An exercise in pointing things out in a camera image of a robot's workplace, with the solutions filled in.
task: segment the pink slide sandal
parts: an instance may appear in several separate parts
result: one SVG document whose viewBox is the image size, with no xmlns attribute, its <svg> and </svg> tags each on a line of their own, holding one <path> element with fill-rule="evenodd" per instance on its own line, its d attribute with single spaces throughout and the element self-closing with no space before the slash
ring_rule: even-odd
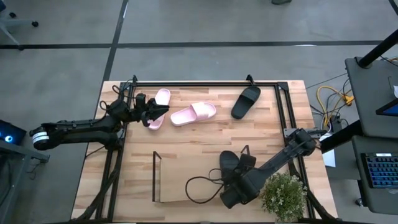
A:
<svg viewBox="0 0 398 224">
<path fill-rule="evenodd" d="M 203 121 L 216 114 L 216 107 L 211 103 L 192 103 L 188 108 L 175 112 L 170 116 L 174 126 L 183 126 L 196 121 Z"/>
<path fill-rule="evenodd" d="M 170 91 L 168 89 L 161 88 L 156 93 L 155 101 L 158 105 L 169 105 L 170 97 L 171 97 Z M 161 117 L 157 118 L 155 121 L 149 120 L 148 123 L 150 125 L 148 128 L 153 131 L 158 130 L 163 123 L 164 116 L 165 115 L 163 114 Z"/>
</svg>

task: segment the black metal frame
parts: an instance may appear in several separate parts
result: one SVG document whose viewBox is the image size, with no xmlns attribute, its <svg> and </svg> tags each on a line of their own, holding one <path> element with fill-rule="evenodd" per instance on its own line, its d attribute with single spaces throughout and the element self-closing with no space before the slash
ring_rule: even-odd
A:
<svg viewBox="0 0 398 224">
<path fill-rule="evenodd" d="M 222 82 L 222 81 L 214 81 L 214 82 L 137 82 L 136 87 L 167 87 L 167 86 L 177 86 L 177 87 L 207 87 L 207 86 L 240 86 L 240 87 L 245 87 L 245 86 L 251 86 L 250 82 L 247 81 L 241 81 L 241 82 Z M 281 131 L 282 131 L 282 136 L 284 138 L 284 141 L 286 143 L 286 138 L 283 135 L 283 129 L 287 128 L 286 125 L 286 120 L 285 120 L 285 115 L 284 115 L 284 109 L 283 109 L 283 104 L 282 104 L 282 97 L 280 94 L 280 91 L 284 91 L 285 94 L 285 100 L 287 103 L 287 110 L 289 112 L 289 118 L 290 118 L 290 123 L 292 128 L 296 128 L 296 122 L 295 122 L 295 117 L 294 117 L 294 112 L 293 112 L 293 105 L 292 101 L 290 98 L 290 93 L 289 93 L 289 86 L 287 82 L 256 82 L 256 86 L 263 86 L 263 87 L 273 87 L 275 90 L 275 97 L 277 100 L 277 106 L 278 106 L 278 112 L 279 112 L 279 118 L 280 118 L 280 125 L 281 125 Z M 132 96 L 132 85 L 130 83 L 129 86 L 129 94 L 128 96 Z M 127 100 L 127 105 L 131 106 L 131 99 L 128 98 Z M 121 162 L 123 158 L 123 151 L 124 151 L 124 139 L 126 137 L 126 130 L 127 130 L 127 124 L 124 124 L 123 126 L 125 132 L 123 133 L 123 146 L 122 148 L 118 151 L 118 155 L 116 158 L 116 164 L 114 167 L 114 171 L 116 171 L 116 177 L 112 181 L 112 190 L 111 190 L 111 196 L 109 200 L 109 209 L 108 209 L 108 215 L 106 218 L 102 217 L 102 212 L 103 212 L 103 204 L 104 204 L 104 197 L 101 199 L 101 202 L 98 204 L 98 207 L 96 209 L 96 214 L 95 214 L 95 219 L 92 220 L 70 220 L 69 222 L 66 223 L 112 223 L 113 222 L 113 215 L 114 215 L 114 207 L 116 203 L 116 196 L 117 196 L 117 191 L 118 191 L 118 183 L 119 183 L 119 175 L 120 175 L 120 170 L 121 170 Z M 103 173 L 103 179 L 101 183 L 101 190 L 103 191 L 105 187 L 107 187 L 107 184 L 109 183 L 109 172 L 111 169 L 111 161 L 112 161 L 112 151 L 108 151 L 106 155 L 106 160 L 105 160 L 105 166 L 104 166 L 104 173 Z M 152 201 L 155 202 L 155 161 L 156 157 L 159 159 L 162 159 L 162 157 L 154 151 L 153 154 L 153 174 L 152 174 Z M 305 164 L 303 157 L 300 156 L 298 158 L 298 165 L 300 167 L 300 175 L 303 179 L 303 182 L 305 185 L 308 186 L 308 177 L 307 173 L 305 171 Z M 289 163 L 289 171 L 292 174 L 292 169 L 295 170 L 293 162 Z M 313 210 L 312 205 L 310 204 L 309 201 L 307 201 L 307 207 L 308 207 L 308 216 L 309 218 L 315 218 L 315 213 Z"/>
</svg>

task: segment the table leg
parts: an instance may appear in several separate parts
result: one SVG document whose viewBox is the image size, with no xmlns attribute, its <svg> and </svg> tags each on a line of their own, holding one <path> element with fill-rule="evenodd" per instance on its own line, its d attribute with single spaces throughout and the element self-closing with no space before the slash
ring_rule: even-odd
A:
<svg viewBox="0 0 398 224">
<path fill-rule="evenodd" d="M 324 139 L 321 142 L 322 153 L 328 152 L 335 147 L 350 141 L 354 135 L 363 135 L 360 120 L 355 121 L 341 131 L 338 131 L 332 136 Z"/>
</svg>

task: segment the metal bracket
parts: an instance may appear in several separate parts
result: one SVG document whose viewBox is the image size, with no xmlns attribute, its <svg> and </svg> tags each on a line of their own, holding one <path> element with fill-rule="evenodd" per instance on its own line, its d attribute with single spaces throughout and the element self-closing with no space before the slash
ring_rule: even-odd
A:
<svg viewBox="0 0 398 224">
<path fill-rule="evenodd" d="M 297 130 L 297 128 L 284 128 L 285 138 L 290 136 L 295 130 Z M 306 131 L 311 136 L 311 138 L 314 139 L 318 139 L 322 136 L 322 130 L 318 128 L 304 129 L 304 131 Z"/>
</svg>

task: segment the black slide sandal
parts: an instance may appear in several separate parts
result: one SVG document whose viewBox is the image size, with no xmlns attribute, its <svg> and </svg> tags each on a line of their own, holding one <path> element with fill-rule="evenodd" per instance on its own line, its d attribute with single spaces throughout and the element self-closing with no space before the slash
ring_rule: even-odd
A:
<svg viewBox="0 0 398 224">
<path fill-rule="evenodd" d="M 251 86 L 243 90 L 243 92 L 239 95 L 234 107 L 232 108 L 231 116 L 235 119 L 242 119 L 261 94 L 260 88 L 255 86 L 251 75 L 248 75 L 246 80 L 251 82 Z"/>
</svg>

